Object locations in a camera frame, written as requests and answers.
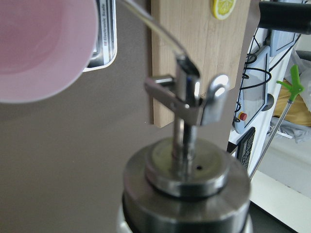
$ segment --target metal cylinder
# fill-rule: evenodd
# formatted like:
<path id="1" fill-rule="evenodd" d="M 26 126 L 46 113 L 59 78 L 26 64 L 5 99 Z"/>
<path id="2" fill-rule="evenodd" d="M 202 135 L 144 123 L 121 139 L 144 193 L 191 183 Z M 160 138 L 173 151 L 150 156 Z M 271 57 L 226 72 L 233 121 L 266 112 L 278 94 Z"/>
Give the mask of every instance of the metal cylinder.
<path id="1" fill-rule="evenodd" d="M 125 221 L 123 206 L 121 205 L 118 211 L 117 216 L 117 224 L 116 224 L 116 232 L 117 233 L 134 233 L 132 229 L 129 227 L 127 222 Z M 241 233 L 253 233 L 253 223 L 251 216 L 248 214 L 246 223 L 244 225 Z"/>
<path id="2" fill-rule="evenodd" d="M 261 1 L 259 28 L 311 34 L 311 5 Z"/>
<path id="3" fill-rule="evenodd" d="M 199 105 L 200 74 L 188 57 L 178 59 L 176 65 L 175 95 L 189 107 Z M 188 164 L 195 155 L 197 127 L 187 124 L 179 116 L 174 119 L 173 157 L 187 172 Z"/>
<path id="4" fill-rule="evenodd" d="M 254 168 L 253 168 L 251 174 L 249 175 L 249 178 L 250 178 L 250 179 L 253 179 L 253 177 L 254 177 L 254 175 L 255 175 L 255 172 L 257 171 L 259 165 L 261 164 L 261 162 L 262 162 L 262 160 L 263 160 L 263 157 L 265 156 L 265 154 L 266 154 L 266 152 L 267 152 L 267 150 L 268 150 L 268 148 L 269 148 L 269 146 L 270 146 L 270 144 L 271 144 L 271 142 L 272 142 L 274 136 L 275 136 L 276 133 L 277 133 L 277 130 L 278 130 L 279 127 L 281 126 L 281 124 L 282 124 L 282 122 L 283 122 L 283 120 L 284 120 L 284 118 L 285 118 L 285 116 L 286 116 L 287 112 L 289 111 L 289 109 L 290 109 L 290 107 L 291 107 L 292 104 L 293 104 L 293 101 L 291 101 L 291 100 L 288 100 L 288 101 L 287 101 L 287 104 L 286 104 L 286 106 L 285 106 L 285 108 L 284 108 L 284 110 L 283 110 L 281 116 L 279 117 L 279 119 L 278 119 L 276 125 L 274 126 L 274 128 L 273 128 L 273 130 L 270 132 L 270 134 L 268 135 L 268 141 L 267 141 L 267 143 L 264 144 L 264 148 L 263 148 L 263 150 L 262 150 L 262 152 L 261 152 L 261 154 L 260 154 L 259 159 L 257 160 L 257 162 L 256 162 L 256 164 L 255 164 L 255 166 L 254 166 Z"/>
<path id="5" fill-rule="evenodd" d="M 207 157 L 212 158 L 208 155 L 209 151 L 217 154 L 215 157 L 223 155 L 225 164 L 228 166 L 227 174 L 224 174 L 225 182 L 220 179 L 221 185 L 218 192 L 208 197 L 195 195 L 174 197 L 165 190 L 156 188 L 146 178 L 146 157 L 153 153 L 155 147 L 161 142 L 137 152 L 129 160 L 124 171 L 123 212 L 132 231 L 135 233 L 241 233 L 247 222 L 250 194 L 249 179 L 241 164 L 215 145 L 210 146 L 209 142 L 198 140 L 197 150 L 205 151 Z M 220 161 L 209 160 L 211 164 L 206 167 L 206 170 L 204 170 L 205 166 L 198 167 L 197 164 L 194 164 L 192 169 L 206 174 L 217 174 L 213 168 L 222 170 L 223 167 L 217 164 Z M 163 171 L 174 173 L 169 168 L 164 168 Z M 210 179 L 200 180 L 200 178 L 196 179 L 198 173 L 192 174 L 190 181 L 183 180 L 181 177 L 180 184 L 192 183 L 195 186 L 204 181 L 202 186 L 206 187 L 207 182 L 210 182 L 210 185 L 217 183 L 217 179 L 212 175 Z"/>

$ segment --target pink cup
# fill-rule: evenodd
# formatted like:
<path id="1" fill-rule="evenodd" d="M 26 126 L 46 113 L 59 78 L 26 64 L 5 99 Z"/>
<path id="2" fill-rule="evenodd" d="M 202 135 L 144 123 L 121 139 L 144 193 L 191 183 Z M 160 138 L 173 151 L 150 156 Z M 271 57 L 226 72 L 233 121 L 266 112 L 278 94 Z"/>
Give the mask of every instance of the pink cup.
<path id="1" fill-rule="evenodd" d="M 0 1 L 0 102 L 45 99 L 82 73 L 97 40 L 94 0 Z"/>

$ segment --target wire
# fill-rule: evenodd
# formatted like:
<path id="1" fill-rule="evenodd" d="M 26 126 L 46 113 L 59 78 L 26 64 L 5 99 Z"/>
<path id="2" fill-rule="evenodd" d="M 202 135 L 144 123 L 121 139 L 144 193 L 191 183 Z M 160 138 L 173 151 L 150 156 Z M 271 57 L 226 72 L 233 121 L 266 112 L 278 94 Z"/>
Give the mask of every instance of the wire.
<path id="1" fill-rule="evenodd" d="M 233 121 L 239 123 L 240 119 L 238 119 L 236 116 L 233 117 Z"/>
<path id="2" fill-rule="evenodd" d="M 252 40 L 251 47 L 249 48 L 249 52 L 248 52 L 248 53 L 251 53 L 251 51 L 252 51 L 252 49 L 253 49 L 254 41 L 256 41 L 256 44 L 257 44 L 257 46 L 258 46 L 258 50 L 257 50 L 256 52 L 258 52 L 258 51 L 260 50 L 260 45 L 259 45 L 258 41 L 256 40 L 256 34 L 257 34 L 257 32 L 258 32 L 258 29 L 259 29 L 259 28 L 256 29 L 256 31 L 255 31 L 255 33 L 254 33 L 254 35 L 253 35 L 253 40 Z"/>
<path id="3" fill-rule="evenodd" d="M 299 40 L 301 34 L 297 37 L 294 44 L 288 48 L 288 50 L 283 54 L 283 56 L 269 69 L 269 72 L 271 72 L 282 60 L 283 58 L 288 54 L 288 52 L 293 48 L 293 46 L 296 44 L 296 42 Z"/>
<path id="4" fill-rule="evenodd" d="M 260 45 L 259 45 L 259 43 L 258 43 L 258 41 L 257 41 L 257 39 L 256 39 L 256 37 L 255 37 L 255 35 L 254 35 L 254 41 L 256 42 L 256 44 L 257 44 L 257 46 L 258 46 L 258 50 L 256 51 L 256 52 L 258 52 L 258 51 L 260 50 Z"/>
<path id="5" fill-rule="evenodd" d="M 236 110 L 234 111 L 235 113 L 238 112 L 240 109 L 242 108 L 242 105 L 240 102 L 237 102 L 237 108 Z"/>
<path id="6" fill-rule="evenodd" d="M 246 57 L 247 57 L 247 61 L 244 63 L 244 65 L 252 64 L 252 63 L 254 63 L 257 60 L 257 55 L 254 54 L 254 53 L 248 53 L 246 55 Z"/>
<path id="7" fill-rule="evenodd" d="M 257 34 L 257 32 L 258 32 L 258 29 L 259 29 L 259 28 L 256 28 L 256 31 L 255 31 L 255 33 L 254 33 L 254 35 L 253 35 L 253 40 L 252 40 L 251 46 L 250 46 L 250 48 L 249 48 L 248 54 L 252 54 L 251 51 L 252 51 L 252 49 L 253 49 L 253 44 L 254 44 L 255 36 L 256 36 L 256 34 Z M 250 62 L 250 61 L 249 61 L 250 57 L 251 57 L 251 56 L 247 56 L 247 62 L 246 62 L 246 64 L 245 64 L 246 66 L 244 67 L 244 69 L 247 68 L 248 63 Z M 242 85 L 243 85 L 243 80 L 244 80 L 244 78 L 242 78 L 240 88 L 241 88 Z M 241 96 L 241 91 L 239 91 L 238 100 L 240 99 L 240 96 Z"/>
<path id="8" fill-rule="evenodd" d="M 243 79 L 249 79 L 249 76 L 248 76 L 247 74 L 243 73 L 243 74 L 242 74 L 242 78 L 243 78 Z"/>
<path id="9" fill-rule="evenodd" d="M 271 78 L 272 78 L 271 73 L 268 72 L 267 70 L 259 69 L 259 68 L 252 68 L 252 67 L 248 67 L 248 68 L 245 68 L 245 69 L 251 69 L 251 70 L 257 70 L 257 71 L 264 72 L 264 73 L 266 73 L 267 75 L 269 75 L 269 78 L 268 78 L 267 80 L 265 80 L 264 82 L 259 83 L 259 84 L 256 84 L 256 85 L 241 87 L 240 90 L 246 90 L 246 89 L 250 89 L 250 88 L 254 88 L 254 87 L 258 87 L 258 86 L 264 85 L 264 84 L 266 84 L 267 82 L 269 82 L 269 81 L 271 80 Z"/>

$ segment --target lemon slice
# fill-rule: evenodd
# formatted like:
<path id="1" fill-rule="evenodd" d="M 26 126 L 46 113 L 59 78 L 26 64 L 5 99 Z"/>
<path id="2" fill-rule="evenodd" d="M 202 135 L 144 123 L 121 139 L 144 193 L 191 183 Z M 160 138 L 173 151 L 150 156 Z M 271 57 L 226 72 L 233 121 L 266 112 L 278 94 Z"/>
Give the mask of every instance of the lemon slice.
<path id="1" fill-rule="evenodd" d="M 229 17 L 235 6 L 236 0 L 214 0 L 213 14 L 217 19 Z"/>

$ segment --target metal pole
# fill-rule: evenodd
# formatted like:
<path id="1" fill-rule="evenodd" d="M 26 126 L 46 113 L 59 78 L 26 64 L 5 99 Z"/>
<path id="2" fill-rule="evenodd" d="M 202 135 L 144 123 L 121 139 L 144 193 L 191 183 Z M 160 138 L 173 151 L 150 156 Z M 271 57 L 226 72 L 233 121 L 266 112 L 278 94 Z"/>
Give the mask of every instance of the metal pole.
<path id="1" fill-rule="evenodd" d="M 160 38 L 162 38 L 173 50 L 176 58 L 187 57 L 187 52 L 185 48 L 163 28 L 155 19 L 143 10 L 136 2 L 133 0 L 119 0 L 122 2 L 134 15 L 140 18 L 153 32 L 157 33 Z"/>
<path id="2" fill-rule="evenodd" d="M 199 105 L 199 72 L 188 58 L 177 60 L 175 85 L 177 98 L 189 107 Z M 180 117 L 175 116 L 172 154 L 178 163 L 184 164 L 183 170 L 194 158 L 196 137 L 197 127 L 189 125 Z"/>
<path id="3" fill-rule="evenodd" d="M 261 163 L 261 161 L 262 161 L 264 155 L 266 154 L 266 152 L 267 152 L 267 150 L 268 150 L 268 147 L 270 146 L 270 144 L 271 144 L 271 142 L 272 142 L 272 139 L 273 139 L 274 136 L 276 135 L 276 132 L 277 132 L 277 130 L 279 129 L 280 125 L 282 124 L 282 122 L 283 122 L 283 120 L 284 120 L 284 118 L 285 118 L 287 112 L 289 111 L 289 109 L 290 109 L 292 103 L 293 103 L 293 101 L 291 101 L 291 100 L 288 100 L 288 101 L 287 101 L 287 105 L 286 105 L 286 107 L 284 108 L 284 110 L 283 110 L 281 116 L 279 117 L 279 119 L 278 119 L 278 121 L 277 121 L 277 124 L 274 126 L 273 130 L 272 130 L 271 133 L 268 135 L 269 140 L 268 140 L 268 142 L 267 142 L 265 148 L 264 148 L 263 151 L 261 152 L 260 157 L 259 157 L 257 163 L 255 164 L 255 167 L 254 167 L 252 173 L 251 173 L 250 176 L 249 176 L 250 179 L 252 179 L 253 176 L 255 175 L 255 172 L 257 171 L 257 169 L 258 169 L 258 167 L 259 167 L 259 165 L 260 165 L 260 163 Z"/>

